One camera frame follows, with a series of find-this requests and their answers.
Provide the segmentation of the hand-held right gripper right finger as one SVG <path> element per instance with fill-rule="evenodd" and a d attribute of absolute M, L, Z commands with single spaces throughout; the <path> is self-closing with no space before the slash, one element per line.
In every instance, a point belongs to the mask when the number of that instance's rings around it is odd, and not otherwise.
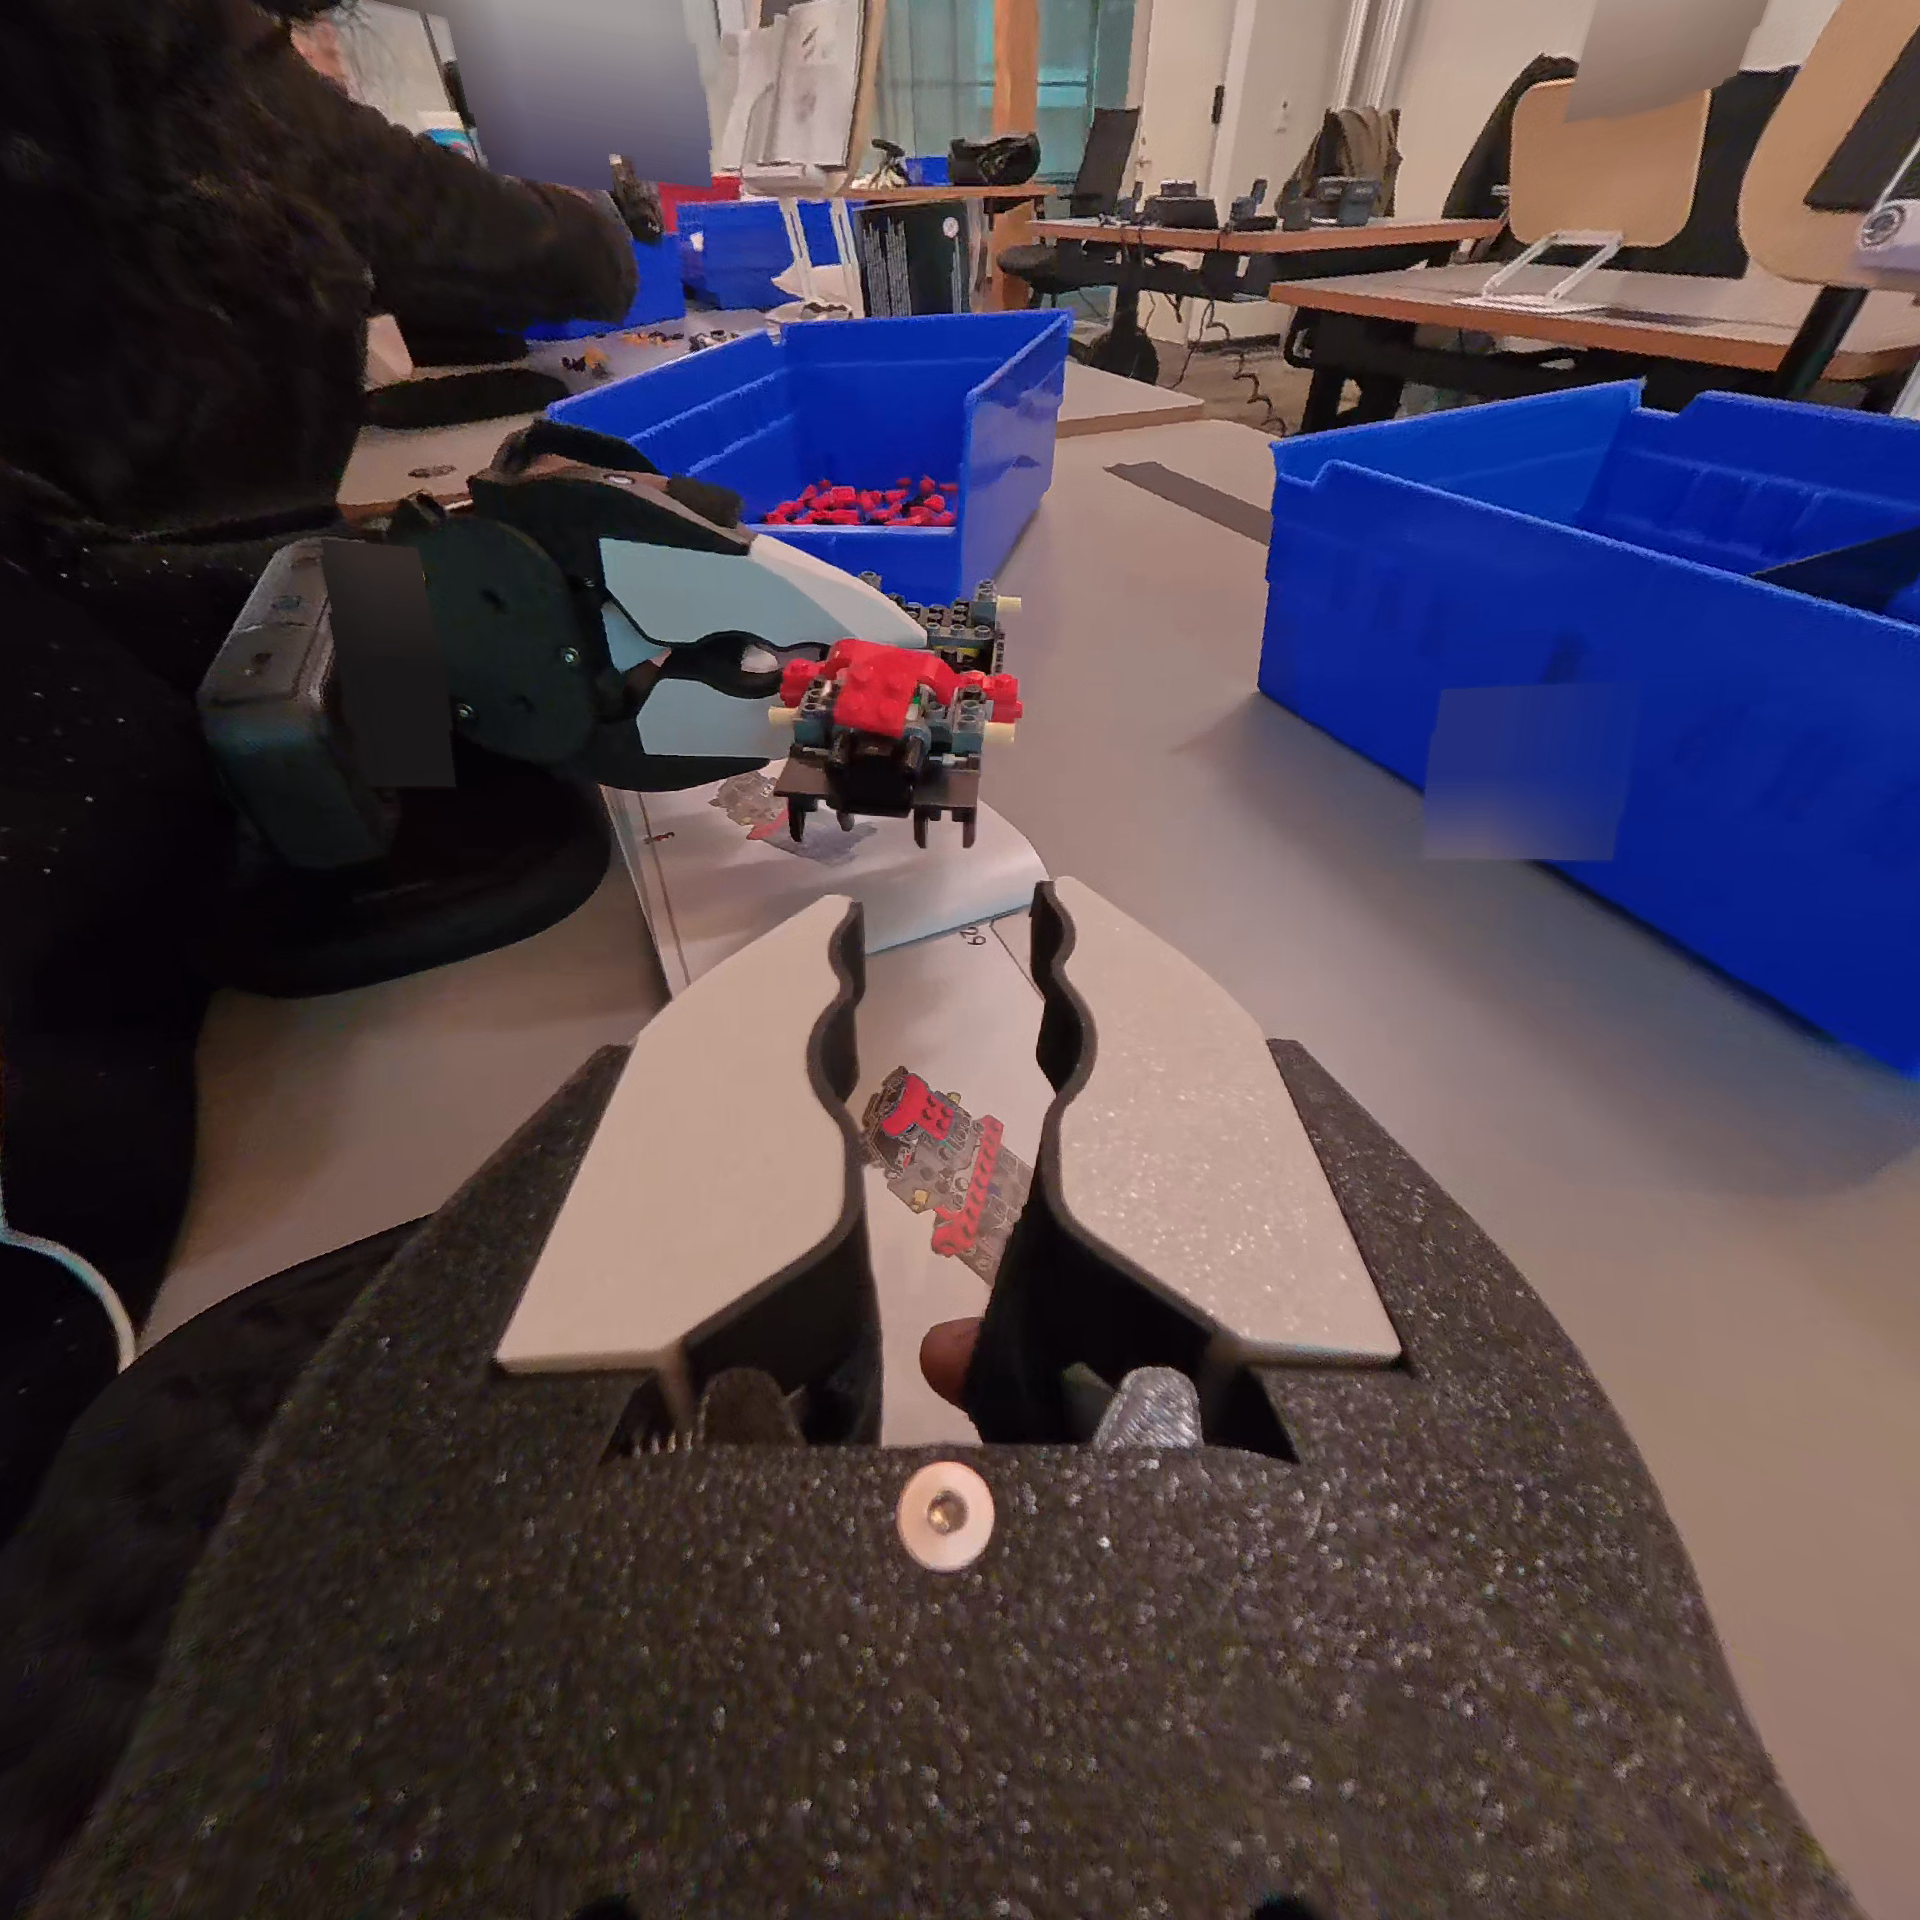
<path fill-rule="evenodd" d="M 1038 1198 L 1114 1304 L 1121 1370 L 1199 1357 L 1381 1370 L 1402 1338 L 1262 1027 L 1081 880 L 1030 908 L 1052 1086 Z"/>

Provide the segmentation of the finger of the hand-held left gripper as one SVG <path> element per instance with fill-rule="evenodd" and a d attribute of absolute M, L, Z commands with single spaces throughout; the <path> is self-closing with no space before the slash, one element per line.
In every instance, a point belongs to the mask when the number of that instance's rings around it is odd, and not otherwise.
<path fill-rule="evenodd" d="M 775 695 L 742 700 L 693 678 L 661 678 L 636 716 L 639 749 L 653 764 L 645 791 L 717 783 L 781 760 L 794 730 L 771 720 L 775 706 Z"/>
<path fill-rule="evenodd" d="M 748 632 L 775 652 L 846 637 L 921 645 L 919 621 L 891 597 L 789 542 L 756 536 L 741 558 L 617 539 L 599 548 L 619 669 L 716 632 Z"/>

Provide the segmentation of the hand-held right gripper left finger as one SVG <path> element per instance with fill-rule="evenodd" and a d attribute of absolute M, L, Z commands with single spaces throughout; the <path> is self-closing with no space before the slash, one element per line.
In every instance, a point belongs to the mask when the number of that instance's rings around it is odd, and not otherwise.
<path fill-rule="evenodd" d="M 873 1330 L 862 910 L 822 896 L 693 981 L 615 1080 L 497 1344 L 510 1375 L 830 1375 Z"/>

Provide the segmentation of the red t-shaped lego piece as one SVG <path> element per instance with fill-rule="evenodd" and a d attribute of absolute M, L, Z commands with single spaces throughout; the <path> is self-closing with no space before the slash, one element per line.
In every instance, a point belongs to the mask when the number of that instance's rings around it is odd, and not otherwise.
<path fill-rule="evenodd" d="M 783 662 L 775 714 L 799 714 L 813 690 L 831 695 L 835 724 L 889 738 L 906 735 L 909 722 L 951 708 L 958 698 L 983 702 L 983 730 L 1010 730 L 1023 717 L 1014 676 L 959 669 L 931 650 L 878 640 L 842 637 L 818 661 Z"/>

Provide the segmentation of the small black lego piece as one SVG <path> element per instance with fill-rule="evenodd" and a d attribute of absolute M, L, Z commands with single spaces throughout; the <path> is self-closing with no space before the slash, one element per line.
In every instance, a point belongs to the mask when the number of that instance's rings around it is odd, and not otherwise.
<path fill-rule="evenodd" d="M 906 819 L 916 804 L 931 735 L 899 735 L 839 727 L 826 758 L 827 803 L 835 814 Z"/>

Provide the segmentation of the lego car chassis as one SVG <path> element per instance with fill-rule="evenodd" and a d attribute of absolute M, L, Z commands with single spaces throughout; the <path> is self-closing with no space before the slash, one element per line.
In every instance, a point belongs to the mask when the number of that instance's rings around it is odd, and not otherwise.
<path fill-rule="evenodd" d="M 1004 627 L 1006 612 L 1017 611 L 1014 599 L 996 595 L 993 583 L 983 583 L 969 599 L 958 599 L 949 606 L 921 606 L 899 600 L 899 606 L 919 621 L 924 637 L 921 646 L 931 650 L 959 669 L 979 669 L 983 675 L 1007 675 L 1004 669 Z M 969 848 L 975 840 L 979 821 L 979 788 L 983 775 L 986 751 L 996 741 L 1013 741 L 1017 727 L 981 727 L 986 704 L 979 698 L 963 695 L 951 708 L 933 710 L 931 717 L 909 722 L 908 730 L 924 730 L 931 735 L 929 764 L 919 783 L 916 804 L 906 819 L 873 819 L 835 814 L 827 803 L 826 758 L 831 733 L 842 730 L 831 720 L 831 695 L 813 690 L 807 695 L 799 714 L 783 716 L 771 710 L 777 724 L 790 724 L 790 751 L 783 758 L 775 795 L 783 804 L 783 834 L 789 844 L 805 851 L 805 832 L 817 811 L 830 811 L 844 832 L 851 832 L 862 821 L 908 821 L 914 830 L 919 848 L 929 844 L 929 830 L 941 819 L 954 819 L 963 830 L 963 844 Z"/>

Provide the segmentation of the blue bin holding red bricks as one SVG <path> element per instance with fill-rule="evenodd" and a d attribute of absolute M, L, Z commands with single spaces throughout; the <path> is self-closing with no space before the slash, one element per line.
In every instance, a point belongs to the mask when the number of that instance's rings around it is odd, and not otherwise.
<path fill-rule="evenodd" d="M 1069 320 L 1006 311 L 811 320 L 756 332 L 554 402 L 566 424 L 739 493 L 767 532 L 909 603 L 995 580 L 1049 488 Z M 771 523 L 810 484 L 933 480 L 937 526 Z"/>

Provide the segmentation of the another person's forearm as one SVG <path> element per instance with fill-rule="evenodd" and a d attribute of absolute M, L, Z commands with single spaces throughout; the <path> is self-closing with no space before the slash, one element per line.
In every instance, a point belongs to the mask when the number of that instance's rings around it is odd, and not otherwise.
<path fill-rule="evenodd" d="M 4 542 L 332 509 L 367 324 L 617 320 L 630 237 L 355 103 L 261 4 L 4 4 Z"/>

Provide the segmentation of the pile of red lego bricks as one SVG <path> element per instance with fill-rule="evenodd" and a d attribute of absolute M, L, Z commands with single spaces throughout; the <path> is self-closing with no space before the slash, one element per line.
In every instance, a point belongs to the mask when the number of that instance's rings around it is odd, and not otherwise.
<path fill-rule="evenodd" d="M 781 496 L 758 515 L 767 528 L 947 531 L 965 503 L 955 483 L 908 474 L 883 487 L 844 484 L 827 475 Z"/>

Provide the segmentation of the white instruction booklet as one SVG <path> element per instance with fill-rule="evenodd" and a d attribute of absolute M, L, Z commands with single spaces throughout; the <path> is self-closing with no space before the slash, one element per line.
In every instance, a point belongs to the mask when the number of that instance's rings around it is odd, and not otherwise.
<path fill-rule="evenodd" d="M 674 997 L 822 896 L 862 908 L 849 1111 L 881 1296 L 881 1440 L 971 1447 L 971 1421 L 921 1373 L 921 1339 L 986 1311 L 1034 1179 L 1049 1103 L 1026 965 L 1039 854 L 993 806 L 969 846 L 949 819 L 919 848 L 906 821 L 839 827 L 826 811 L 798 840 L 771 767 L 609 791 L 605 806 Z"/>

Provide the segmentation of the small blue bin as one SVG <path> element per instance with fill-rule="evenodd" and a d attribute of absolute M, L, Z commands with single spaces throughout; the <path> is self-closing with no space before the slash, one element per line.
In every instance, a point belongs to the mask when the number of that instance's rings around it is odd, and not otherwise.
<path fill-rule="evenodd" d="M 851 292 L 837 247 L 837 206 L 831 199 L 798 200 L 811 290 L 830 306 L 862 315 L 867 298 Z M 777 199 L 683 199 L 674 208 L 674 227 L 687 304 L 771 311 L 803 300 L 779 279 L 795 259 Z"/>
<path fill-rule="evenodd" d="M 655 326 L 669 320 L 685 318 L 685 298 L 682 280 L 682 244 L 668 230 L 651 244 L 630 242 L 636 261 L 636 294 L 619 320 L 566 320 L 529 326 L 522 338 L 531 344 L 543 342 L 577 342 L 605 335 L 622 330 Z"/>

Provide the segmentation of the black cardboard box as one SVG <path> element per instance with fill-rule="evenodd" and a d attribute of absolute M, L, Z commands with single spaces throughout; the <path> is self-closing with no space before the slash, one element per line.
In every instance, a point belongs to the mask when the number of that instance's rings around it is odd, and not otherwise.
<path fill-rule="evenodd" d="M 867 318 L 975 311 L 974 227 L 974 208 L 965 199 L 862 204 L 852 215 L 852 237 Z"/>

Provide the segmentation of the blue bin with black divider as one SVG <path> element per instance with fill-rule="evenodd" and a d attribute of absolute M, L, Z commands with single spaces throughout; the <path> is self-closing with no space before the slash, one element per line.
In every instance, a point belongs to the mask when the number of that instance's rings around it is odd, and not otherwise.
<path fill-rule="evenodd" d="M 1270 452 L 1268 700 L 1565 795 L 1540 861 L 1916 1075 L 1916 420 L 1618 381 Z"/>

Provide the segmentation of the wooden edged office desk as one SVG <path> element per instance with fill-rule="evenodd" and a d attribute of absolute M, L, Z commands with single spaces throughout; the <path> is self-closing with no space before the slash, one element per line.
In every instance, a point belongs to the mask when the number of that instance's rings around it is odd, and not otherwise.
<path fill-rule="evenodd" d="M 1167 228 L 1116 221 L 1034 221 L 1034 237 L 1073 251 L 1092 284 L 1171 292 L 1193 301 L 1276 298 L 1294 280 L 1447 264 L 1498 240 L 1503 220 L 1373 220 L 1302 228 Z"/>
<path fill-rule="evenodd" d="M 1916 298 L 1826 294 L 1743 279 L 1598 272 L 1550 300 L 1556 269 L 1526 269 L 1526 301 L 1484 294 L 1487 264 L 1415 268 L 1283 284 L 1284 356 L 1309 375 L 1302 431 L 1393 418 L 1413 388 L 1513 400 L 1637 379 L 1668 414 L 1700 392 L 1788 397 L 1788 372 L 1830 348 L 1813 400 L 1860 391 L 1887 411 L 1916 370 Z"/>

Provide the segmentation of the person's black clothing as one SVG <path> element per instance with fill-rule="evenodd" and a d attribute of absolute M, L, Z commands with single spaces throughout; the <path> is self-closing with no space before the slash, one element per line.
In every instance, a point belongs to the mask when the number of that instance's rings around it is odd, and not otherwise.
<path fill-rule="evenodd" d="M 291 1388 L 421 1227 L 268 1276 L 137 1357 L 196 1157 L 191 878 L 83 840 L 4 867 L 4 1915 L 125 1752 Z"/>

